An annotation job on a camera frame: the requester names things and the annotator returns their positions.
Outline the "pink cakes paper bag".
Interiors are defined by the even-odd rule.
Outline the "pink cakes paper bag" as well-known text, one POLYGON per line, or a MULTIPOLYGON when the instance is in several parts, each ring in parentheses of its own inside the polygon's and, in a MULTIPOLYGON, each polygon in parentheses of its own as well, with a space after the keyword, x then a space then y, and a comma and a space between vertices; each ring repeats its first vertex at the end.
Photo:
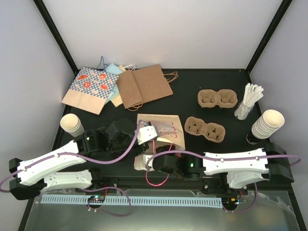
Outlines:
MULTIPOLYGON (((137 120, 142 120, 141 128, 145 126, 156 126, 160 136, 155 141, 150 141, 149 149, 134 160, 134 169, 143 170, 143 156, 145 154, 155 155, 158 153, 158 148, 166 146, 170 151, 185 150, 185 140, 183 128, 178 115, 153 115, 153 114, 138 114, 137 120)), ((145 171, 145 177, 148 178, 148 170, 145 171)))

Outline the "pulp cup carrier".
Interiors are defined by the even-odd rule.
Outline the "pulp cup carrier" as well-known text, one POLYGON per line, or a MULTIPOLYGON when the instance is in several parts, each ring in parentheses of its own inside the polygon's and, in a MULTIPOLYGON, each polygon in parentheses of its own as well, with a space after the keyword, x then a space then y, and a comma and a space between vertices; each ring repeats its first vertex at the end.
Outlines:
POLYGON ((237 94, 231 89, 222 89, 214 91, 211 89, 198 92, 197 101, 202 108, 233 108, 237 102, 237 94))
POLYGON ((224 140, 226 130, 216 123, 205 123, 202 119, 189 117, 186 119, 184 130, 194 136, 204 136, 208 141, 220 143, 224 140))

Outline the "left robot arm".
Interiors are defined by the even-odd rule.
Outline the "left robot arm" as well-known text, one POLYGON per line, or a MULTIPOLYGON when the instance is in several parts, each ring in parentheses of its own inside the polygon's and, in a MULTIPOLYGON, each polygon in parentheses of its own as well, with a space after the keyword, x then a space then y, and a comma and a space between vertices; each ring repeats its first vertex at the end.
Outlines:
POLYGON ((110 165, 124 159, 128 154, 139 155, 149 148, 149 142, 159 137, 151 122, 134 124, 121 119, 107 127, 90 129, 75 137, 66 145, 50 153, 23 161, 9 161, 9 189, 17 200, 27 200, 50 190, 79 188, 98 192, 103 179, 95 163, 110 165), (72 166, 83 164, 76 171, 72 166))

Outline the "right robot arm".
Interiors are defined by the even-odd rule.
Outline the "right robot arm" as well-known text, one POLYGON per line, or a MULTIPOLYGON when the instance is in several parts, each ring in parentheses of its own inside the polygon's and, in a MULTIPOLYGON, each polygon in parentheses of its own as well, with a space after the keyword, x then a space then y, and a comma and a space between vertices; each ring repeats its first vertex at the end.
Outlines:
POLYGON ((229 194, 260 181, 293 183, 289 158, 277 144, 265 143, 255 150, 226 154, 166 150, 151 156, 145 166, 148 171, 164 172, 183 180, 219 176, 220 191, 229 194))

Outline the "brown kraft paper bag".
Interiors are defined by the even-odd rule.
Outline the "brown kraft paper bag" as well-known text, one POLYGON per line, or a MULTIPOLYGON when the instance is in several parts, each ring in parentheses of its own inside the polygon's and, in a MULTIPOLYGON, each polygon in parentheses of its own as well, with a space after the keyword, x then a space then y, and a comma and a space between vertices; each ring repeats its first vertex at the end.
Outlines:
POLYGON ((136 111, 145 103, 171 96, 170 83, 178 76, 177 71, 164 74, 159 64, 119 74, 116 84, 124 108, 136 111))

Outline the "left paper cup stack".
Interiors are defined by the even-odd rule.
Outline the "left paper cup stack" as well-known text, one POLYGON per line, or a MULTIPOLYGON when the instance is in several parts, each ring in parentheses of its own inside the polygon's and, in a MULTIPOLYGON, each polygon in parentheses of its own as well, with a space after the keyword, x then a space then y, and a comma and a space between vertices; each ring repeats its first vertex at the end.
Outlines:
POLYGON ((64 115, 61 118, 60 126, 65 132, 69 133, 73 137, 82 135, 85 131, 79 117, 75 114, 64 115))

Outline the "paper cup stack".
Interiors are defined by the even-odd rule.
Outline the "paper cup stack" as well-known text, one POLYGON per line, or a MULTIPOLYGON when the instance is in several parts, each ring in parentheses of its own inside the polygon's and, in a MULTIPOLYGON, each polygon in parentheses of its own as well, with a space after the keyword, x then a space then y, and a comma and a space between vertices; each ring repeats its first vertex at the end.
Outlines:
POLYGON ((246 136, 250 144, 257 144, 261 140, 269 138, 274 132, 281 128, 285 123, 284 116, 276 110, 267 110, 252 125, 246 136))
POLYGON ((61 118, 60 126, 65 132, 69 133, 73 137, 82 135, 85 131, 79 117, 75 114, 64 115, 61 118))

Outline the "blue checkered paper bag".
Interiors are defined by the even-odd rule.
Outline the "blue checkered paper bag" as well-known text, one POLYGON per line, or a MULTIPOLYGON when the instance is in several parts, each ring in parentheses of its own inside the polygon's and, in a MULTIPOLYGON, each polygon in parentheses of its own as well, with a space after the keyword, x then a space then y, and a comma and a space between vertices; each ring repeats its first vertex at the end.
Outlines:
POLYGON ((62 103, 98 115, 117 80, 118 75, 83 67, 62 103))

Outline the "cream paper bag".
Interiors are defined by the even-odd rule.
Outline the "cream paper bag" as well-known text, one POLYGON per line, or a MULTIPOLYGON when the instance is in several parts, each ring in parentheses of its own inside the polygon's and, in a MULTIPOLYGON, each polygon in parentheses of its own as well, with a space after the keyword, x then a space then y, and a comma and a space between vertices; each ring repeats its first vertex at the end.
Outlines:
POLYGON ((122 72, 125 72, 127 70, 130 70, 130 71, 134 71, 136 69, 136 66, 135 65, 126 65, 126 66, 123 66, 123 65, 120 65, 118 66, 118 68, 122 71, 122 72))

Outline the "light blue paper bag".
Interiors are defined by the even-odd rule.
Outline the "light blue paper bag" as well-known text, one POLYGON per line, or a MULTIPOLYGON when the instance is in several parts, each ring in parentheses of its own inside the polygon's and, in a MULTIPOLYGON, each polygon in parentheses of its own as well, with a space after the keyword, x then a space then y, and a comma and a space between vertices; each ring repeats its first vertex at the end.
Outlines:
MULTIPOLYGON (((101 65, 103 65, 104 71, 107 72, 107 73, 111 73, 111 74, 114 74, 114 75, 119 75, 119 74, 121 74, 123 72, 114 63, 111 63, 109 65, 105 64, 103 57, 101 57, 100 63, 96 67, 96 69, 98 69, 101 65)), ((111 101, 112 104, 115 107, 118 107, 119 105, 121 105, 123 103, 122 100, 121 100, 121 97, 120 97, 120 94, 119 94, 119 90, 118 90, 118 87, 117 87, 116 84, 114 84, 114 86, 113 86, 113 88, 112 88, 112 90, 111 90, 111 92, 110 92, 106 102, 109 102, 109 101, 111 101)))

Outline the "right paper cup stack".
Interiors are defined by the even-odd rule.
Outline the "right paper cup stack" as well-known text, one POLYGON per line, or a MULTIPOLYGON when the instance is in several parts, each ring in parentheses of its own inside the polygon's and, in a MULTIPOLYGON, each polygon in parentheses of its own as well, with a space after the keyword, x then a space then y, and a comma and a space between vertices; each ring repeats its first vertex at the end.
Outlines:
POLYGON ((269 138, 274 132, 281 128, 285 123, 284 116, 276 110, 267 110, 252 125, 246 136, 250 144, 257 144, 261 140, 269 138))

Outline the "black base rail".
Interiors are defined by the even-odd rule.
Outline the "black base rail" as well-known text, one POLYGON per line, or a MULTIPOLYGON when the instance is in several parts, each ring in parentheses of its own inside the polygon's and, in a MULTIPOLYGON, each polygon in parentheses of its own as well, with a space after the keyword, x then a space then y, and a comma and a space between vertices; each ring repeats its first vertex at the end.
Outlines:
POLYGON ((114 186, 121 189, 154 189, 154 190, 192 190, 214 194, 225 194, 229 189, 218 178, 209 178, 197 181, 181 180, 169 177, 105 177, 99 186, 114 186))

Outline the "left black frame post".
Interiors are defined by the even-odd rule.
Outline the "left black frame post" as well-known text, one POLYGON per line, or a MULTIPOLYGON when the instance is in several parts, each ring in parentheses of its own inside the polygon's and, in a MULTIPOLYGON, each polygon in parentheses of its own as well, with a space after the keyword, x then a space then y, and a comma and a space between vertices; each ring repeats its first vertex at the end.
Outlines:
POLYGON ((79 71, 77 65, 75 64, 72 55, 69 52, 56 24, 54 23, 52 16, 50 15, 44 1, 42 0, 33 0, 36 8, 38 9, 39 13, 41 14, 44 22, 46 23, 48 29, 50 30, 53 38, 55 39, 58 47, 60 48, 62 54, 64 55, 68 65, 70 66, 71 70, 73 71, 74 75, 77 74, 79 71))

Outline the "black frame post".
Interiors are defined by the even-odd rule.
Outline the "black frame post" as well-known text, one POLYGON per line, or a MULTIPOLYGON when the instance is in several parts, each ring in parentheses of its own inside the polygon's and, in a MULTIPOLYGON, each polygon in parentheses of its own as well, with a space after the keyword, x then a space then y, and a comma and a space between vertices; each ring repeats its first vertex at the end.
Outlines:
POLYGON ((290 7, 292 0, 282 0, 278 10, 276 11, 273 19, 271 20, 265 34, 263 35, 257 49, 255 50, 251 60, 249 61, 245 72, 250 74, 257 64, 259 58, 261 57, 264 49, 266 48, 268 42, 270 41, 272 35, 274 34, 275 30, 277 29, 278 25, 280 24, 281 20, 283 19, 285 13, 287 12, 288 8, 290 7))
POLYGON ((53 38, 55 39, 58 47, 60 48, 62 54, 64 55, 68 65, 70 66, 71 70, 73 71, 74 75, 77 74, 79 71, 77 65, 75 64, 72 55, 69 52, 56 24, 54 23, 52 16, 50 15, 44 1, 42 0, 33 0, 36 8, 38 9, 39 13, 41 14, 44 22, 46 23, 48 29, 50 30, 53 38))

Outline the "right black frame post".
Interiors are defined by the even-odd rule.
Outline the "right black frame post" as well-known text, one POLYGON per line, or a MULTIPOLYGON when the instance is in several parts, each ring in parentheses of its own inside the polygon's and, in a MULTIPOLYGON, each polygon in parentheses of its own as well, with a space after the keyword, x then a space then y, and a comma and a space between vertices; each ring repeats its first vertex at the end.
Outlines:
POLYGON ((290 7, 292 0, 282 0, 278 10, 276 11, 273 19, 271 20, 265 34, 263 35, 257 49, 255 50, 251 60, 249 61, 245 72, 250 74, 257 64, 259 58, 261 57, 264 49, 266 48, 268 42, 270 41, 272 35, 274 34, 275 30, 277 29, 278 25, 280 24, 281 20, 283 19, 285 13, 287 12, 288 8, 290 7))

